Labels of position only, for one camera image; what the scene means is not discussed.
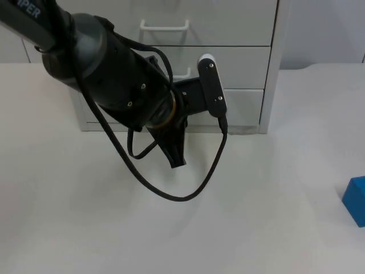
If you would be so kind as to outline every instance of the white wall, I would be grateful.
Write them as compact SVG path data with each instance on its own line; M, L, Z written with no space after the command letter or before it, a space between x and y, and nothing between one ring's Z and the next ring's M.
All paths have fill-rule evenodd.
M292 0L282 69L313 63L360 63L365 0Z

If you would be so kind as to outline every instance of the blue cube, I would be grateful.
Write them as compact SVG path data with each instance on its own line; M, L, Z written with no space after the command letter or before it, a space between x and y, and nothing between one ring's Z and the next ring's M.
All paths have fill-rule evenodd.
M352 178L342 198L359 227L365 227L365 176Z

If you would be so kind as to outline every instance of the black cable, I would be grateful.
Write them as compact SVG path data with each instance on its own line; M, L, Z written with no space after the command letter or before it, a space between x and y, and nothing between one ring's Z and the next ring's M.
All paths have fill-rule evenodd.
M128 154L130 155L130 157L132 157L136 160L140 160L140 159L146 157L147 154L149 154L157 146L157 142L154 141L144 151L142 151L138 155L134 155L134 153L133 153L133 135L134 135L134 132L135 131L133 129L131 129L131 128L128 129L127 150L128 150Z
M118 141L117 137L115 136L114 132L110 128L110 126L109 126L108 122L106 121L105 117L100 112L99 108L96 106L93 98L91 97L91 95L88 91L88 88L86 87L85 83L83 82L81 69L80 69L79 64L76 60L75 52L72 48L73 44L71 43L71 37L70 37L71 34L67 33L68 30L64 26L62 15L60 13L60 10L59 10L55 0L47 0L46 3L47 3L47 7L48 7L48 12L50 13L51 17L53 18L53 20L51 21L52 26L54 27L54 29L56 31L59 31L61 42L65 43L65 50L66 50L67 55L70 57L70 62L71 62L70 65L71 65L71 68L72 68L72 72L75 75L75 79L76 79L76 82L79 86L79 89L80 89L81 93L83 94L83 96L84 96L88 106L90 107L92 113L95 115L95 117L99 121L100 125L102 126L103 130L106 132L107 136L109 137L110 141L114 145L114 147L117 150L118 154L124 160L125 164L127 165L128 169L132 172L134 177L142 185L147 187L150 191L152 191L156 195L159 195L160 197L162 197L164 199L167 199L167 200L171 200L171 201L174 201L174 202L187 202L191 199L194 199L196 196L198 196L203 191L203 189L206 187L208 181L212 177L212 175L214 173L214 170L216 169L216 167L218 165L218 162L219 162L219 159L222 155L225 143L227 141L228 124L227 124L226 117L223 117L223 118L219 119L220 128L221 128L222 133L223 133L223 139L222 139L221 145L218 149L218 153L217 153L217 155L216 155L216 157L213 161L212 167L210 168L207 176L205 177L205 179L201 183L201 185L198 187L198 189L195 190L195 192L193 192L192 194L190 194L188 196L185 196L185 197L177 197L177 196L167 194L167 193L159 190L158 188L154 187L139 173L139 171L133 165L133 163L130 160L130 158L128 157L127 153L125 153L123 147L119 143L119 141Z

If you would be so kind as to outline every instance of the white drawer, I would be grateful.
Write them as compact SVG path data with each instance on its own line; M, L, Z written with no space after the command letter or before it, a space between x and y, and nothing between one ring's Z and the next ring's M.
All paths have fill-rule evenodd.
M97 123L95 116L87 106L86 101L79 94L82 110L87 123ZM225 90L228 111L229 126L257 126L259 124L263 90ZM116 120L102 111L109 123L118 123ZM215 126L217 119L207 112L193 115L189 118L191 126Z
M224 88L265 88L267 66L270 59L269 47L158 47L168 57L175 80L198 76L197 61L210 53L216 59ZM154 53L138 52L142 56ZM157 56L160 67L165 71L162 60Z
M277 0L59 0L71 13L109 19L116 31L149 45L270 46ZM147 26L187 31L141 31Z

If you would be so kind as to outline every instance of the drawer cabinet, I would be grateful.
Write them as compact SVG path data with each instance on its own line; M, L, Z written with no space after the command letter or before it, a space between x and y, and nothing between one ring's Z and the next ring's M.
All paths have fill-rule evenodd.
M108 18L118 33L130 39L168 46L270 46L277 8L277 0L59 0L59 4L71 13Z
M198 76L199 57L212 54L225 89L230 133L267 131L290 0L59 0L59 4L71 13L105 17L121 35L158 47L168 57L175 80ZM30 44L26 48L31 62L41 62ZM71 94L82 130L101 130L82 96ZM125 130L106 117L114 130ZM190 117L189 125L194 131L219 131L207 113Z

